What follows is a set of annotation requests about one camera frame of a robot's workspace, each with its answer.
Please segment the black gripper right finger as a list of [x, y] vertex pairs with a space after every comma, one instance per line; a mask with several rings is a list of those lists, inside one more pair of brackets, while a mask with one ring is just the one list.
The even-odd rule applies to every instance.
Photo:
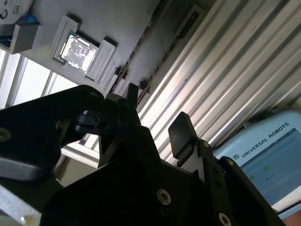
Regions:
[[277, 213], [230, 158], [214, 157], [200, 139], [190, 117], [180, 112], [168, 128], [177, 166], [194, 174], [193, 222], [206, 226], [276, 226]]

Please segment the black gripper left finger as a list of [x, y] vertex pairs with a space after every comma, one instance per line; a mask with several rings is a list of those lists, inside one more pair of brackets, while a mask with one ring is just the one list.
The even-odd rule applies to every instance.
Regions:
[[150, 130], [136, 111], [137, 87], [129, 97], [104, 97], [80, 85], [18, 104], [0, 112], [0, 175], [17, 181], [41, 181], [54, 171], [61, 149], [86, 134], [106, 144], [124, 141], [129, 155], [159, 157]]

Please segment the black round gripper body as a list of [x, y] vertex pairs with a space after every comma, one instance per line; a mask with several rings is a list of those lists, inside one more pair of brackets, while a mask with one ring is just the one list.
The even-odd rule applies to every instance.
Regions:
[[122, 157], [59, 191], [43, 226], [195, 226], [205, 187], [163, 163], [153, 141], [125, 141]]

